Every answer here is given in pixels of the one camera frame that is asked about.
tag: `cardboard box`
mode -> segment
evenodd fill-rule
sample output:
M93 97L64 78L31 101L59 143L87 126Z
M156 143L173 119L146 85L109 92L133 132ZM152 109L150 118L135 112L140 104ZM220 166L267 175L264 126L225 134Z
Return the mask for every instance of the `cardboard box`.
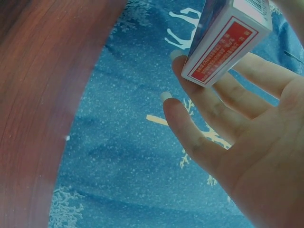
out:
M182 77L211 87L271 31L268 0L206 0Z

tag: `red label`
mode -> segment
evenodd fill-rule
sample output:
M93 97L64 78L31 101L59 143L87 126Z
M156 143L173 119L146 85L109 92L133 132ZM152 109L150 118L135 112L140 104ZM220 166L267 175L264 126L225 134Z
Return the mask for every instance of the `red label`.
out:
M251 34L252 31L237 22L233 22L227 32L192 74L192 77L205 82Z

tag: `white coral pattern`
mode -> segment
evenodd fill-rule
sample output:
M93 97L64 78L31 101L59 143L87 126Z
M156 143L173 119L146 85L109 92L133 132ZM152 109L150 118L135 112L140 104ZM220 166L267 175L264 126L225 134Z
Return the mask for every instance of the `white coral pattern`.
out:
M281 14L280 9L272 1L270 1L269 4L272 13Z
M70 193L70 187L60 186L54 191L51 211L49 215L49 228L76 228L77 221L82 219L82 204L78 207L70 206L70 202L83 198L77 192Z
M137 29L138 25L149 27L149 9L152 0L129 0L124 11L118 18L110 37L120 29L122 32Z

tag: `finger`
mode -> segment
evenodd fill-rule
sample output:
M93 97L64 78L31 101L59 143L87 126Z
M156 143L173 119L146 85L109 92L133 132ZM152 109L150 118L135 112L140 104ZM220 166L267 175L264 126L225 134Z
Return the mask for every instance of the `finger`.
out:
M276 98L280 98L288 83L299 77L296 73L252 53L247 53L233 69Z
M205 138L179 100L167 92L162 94L162 100L168 125L187 154L216 178L216 170L226 149Z
M213 85L224 104L229 108L254 119L273 107L260 96L246 90L231 74L226 73Z
M226 107L212 89L203 88L182 78L181 71L185 60L186 56L179 56L172 63L172 69L182 88L193 101L206 122L221 137L226 139L230 144L234 144L236 139L248 126L249 120Z

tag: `white reindeer print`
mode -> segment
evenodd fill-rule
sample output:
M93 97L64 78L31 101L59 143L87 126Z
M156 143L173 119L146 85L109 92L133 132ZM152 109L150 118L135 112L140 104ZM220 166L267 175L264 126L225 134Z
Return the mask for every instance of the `white reindeer print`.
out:
M189 13L195 13L198 15L198 18L191 18L189 16L185 16L184 14L189 14ZM170 41L168 38L165 38L165 40L169 43L169 44L172 44L174 46L177 46L178 48L180 49L188 49L191 47L191 43L193 41L193 38L194 38L194 35L195 35L195 31L196 31L196 28L198 26L198 23L199 23L199 20L200 20L200 16L201 16L201 13L194 10L194 9L191 9L191 8L186 8L186 9L183 9L180 11L181 14L175 14L173 12L169 12L169 15L173 18L180 18L180 19L183 19L185 20L186 22L189 22L190 24L194 25L194 29L191 33L191 38L189 40L187 39L181 39L179 38L178 36L176 36L172 30L170 28L167 29L167 32L170 36L172 36L178 43L174 43L172 41Z

